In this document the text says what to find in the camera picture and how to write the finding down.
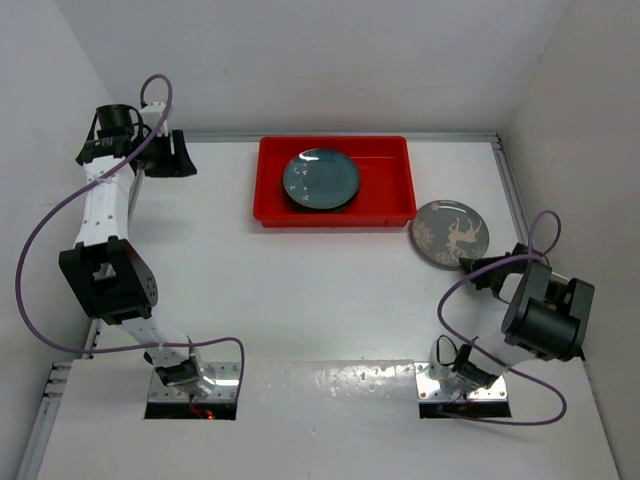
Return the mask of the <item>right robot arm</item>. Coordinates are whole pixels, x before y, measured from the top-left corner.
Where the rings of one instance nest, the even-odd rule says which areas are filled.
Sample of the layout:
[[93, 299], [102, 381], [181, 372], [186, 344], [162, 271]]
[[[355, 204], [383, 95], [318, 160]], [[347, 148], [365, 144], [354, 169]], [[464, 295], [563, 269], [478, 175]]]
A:
[[567, 279], [546, 265], [543, 255], [518, 243], [503, 256], [462, 258], [462, 271], [478, 290], [501, 293], [510, 275], [521, 276], [500, 330], [477, 337], [458, 350], [451, 375], [466, 395], [490, 388], [510, 368], [534, 359], [567, 362], [585, 339], [595, 286]]

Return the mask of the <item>white front cover board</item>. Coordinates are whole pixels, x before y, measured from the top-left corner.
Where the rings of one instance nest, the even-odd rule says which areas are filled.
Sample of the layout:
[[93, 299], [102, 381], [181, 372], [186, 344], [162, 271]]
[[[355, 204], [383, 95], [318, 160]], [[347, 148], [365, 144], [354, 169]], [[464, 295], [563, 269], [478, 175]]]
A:
[[408, 362], [251, 362], [235, 420], [147, 420], [141, 363], [77, 361], [39, 477], [616, 478], [582, 365], [534, 374], [569, 401], [554, 425], [423, 419]]

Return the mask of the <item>red plastic bin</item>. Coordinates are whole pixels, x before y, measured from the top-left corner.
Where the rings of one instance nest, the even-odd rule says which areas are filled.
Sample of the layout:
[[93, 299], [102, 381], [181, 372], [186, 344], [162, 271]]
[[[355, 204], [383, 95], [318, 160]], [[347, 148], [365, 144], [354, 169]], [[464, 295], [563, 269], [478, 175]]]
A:
[[[359, 169], [359, 192], [339, 212], [304, 212], [285, 193], [286, 165], [314, 148], [344, 153]], [[259, 144], [253, 215], [268, 228], [401, 228], [416, 215], [407, 141], [402, 136], [264, 137]]]

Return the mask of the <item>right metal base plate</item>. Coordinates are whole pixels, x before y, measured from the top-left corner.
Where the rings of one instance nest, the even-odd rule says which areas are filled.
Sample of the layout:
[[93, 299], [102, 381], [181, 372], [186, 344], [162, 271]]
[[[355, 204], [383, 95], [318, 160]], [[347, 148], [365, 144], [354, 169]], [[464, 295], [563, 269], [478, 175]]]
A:
[[415, 362], [415, 381], [421, 404], [481, 404], [508, 401], [506, 382], [499, 377], [491, 387], [463, 382], [448, 367], [436, 362]]

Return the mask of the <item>teal glazed plate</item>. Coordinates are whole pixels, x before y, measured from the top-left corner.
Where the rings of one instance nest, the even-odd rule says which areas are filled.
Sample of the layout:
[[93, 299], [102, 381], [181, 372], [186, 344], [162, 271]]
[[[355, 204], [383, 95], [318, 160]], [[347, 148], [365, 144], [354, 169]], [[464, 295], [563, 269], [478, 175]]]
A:
[[355, 161], [346, 154], [314, 148], [300, 152], [287, 163], [282, 187], [296, 207], [316, 212], [337, 211], [358, 195], [361, 174]]
[[288, 195], [284, 195], [286, 204], [295, 212], [304, 213], [304, 214], [331, 214], [331, 213], [339, 213], [350, 207], [350, 205], [357, 198], [357, 194], [354, 194], [347, 202], [338, 205], [333, 208], [312, 208], [303, 204], [296, 202], [293, 198]]

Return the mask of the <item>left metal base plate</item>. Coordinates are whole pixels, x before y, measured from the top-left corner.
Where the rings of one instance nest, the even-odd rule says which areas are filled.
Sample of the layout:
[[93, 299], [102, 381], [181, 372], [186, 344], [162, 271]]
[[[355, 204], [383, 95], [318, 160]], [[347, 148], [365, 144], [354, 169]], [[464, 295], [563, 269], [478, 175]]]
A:
[[239, 387], [240, 366], [234, 362], [205, 362], [203, 379], [191, 386], [165, 386], [154, 373], [148, 390], [150, 403], [233, 403]]

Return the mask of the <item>grey deer pattern plate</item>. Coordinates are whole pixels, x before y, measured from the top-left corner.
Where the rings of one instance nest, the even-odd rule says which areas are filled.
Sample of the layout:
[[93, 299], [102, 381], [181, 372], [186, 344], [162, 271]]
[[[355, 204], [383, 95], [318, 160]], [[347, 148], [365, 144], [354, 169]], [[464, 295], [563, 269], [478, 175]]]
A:
[[459, 268], [460, 259], [483, 258], [490, 244], [481, 215], [454, 200], [435, 200], [420, 207], [409, 232], [418, 252], [444, 269]]

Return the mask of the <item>metal base plate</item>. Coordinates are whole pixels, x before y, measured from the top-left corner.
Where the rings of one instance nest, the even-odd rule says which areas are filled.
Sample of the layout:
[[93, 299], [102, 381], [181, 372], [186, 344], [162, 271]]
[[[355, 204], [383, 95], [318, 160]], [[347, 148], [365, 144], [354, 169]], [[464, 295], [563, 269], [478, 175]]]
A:
[[436, 362], [415, 362], [415, 381], [421, 404], [481, 404], [508, 401], [506, 382], [499, 377], [491, 387], [463, 382], [448, 367]]
[[233, 403], [239, 387], [240, 366], [234, 362], [205, 362], [203, 379], [191, 386], [165, 386], [154, 373], [148, 390], [150, 403]]

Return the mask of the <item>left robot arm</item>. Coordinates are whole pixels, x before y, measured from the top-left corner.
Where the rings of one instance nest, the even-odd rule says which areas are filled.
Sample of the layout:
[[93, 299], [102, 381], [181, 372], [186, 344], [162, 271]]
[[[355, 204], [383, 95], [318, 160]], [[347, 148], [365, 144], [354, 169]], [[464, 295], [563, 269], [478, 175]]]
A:
[[160, 382], [193, 397], [214, 387], [188, 336], [161, 320], [159, 290], [150, 267], [129, 240], [129, 223], [144, 177], [182, 178], [197, 170], [184, 135], [168, 128], [163, 101], [134, 108], [97, 108], [77, 157], [91, 189], [74, 246], [59, 266], [85, 313], [129, 334]]

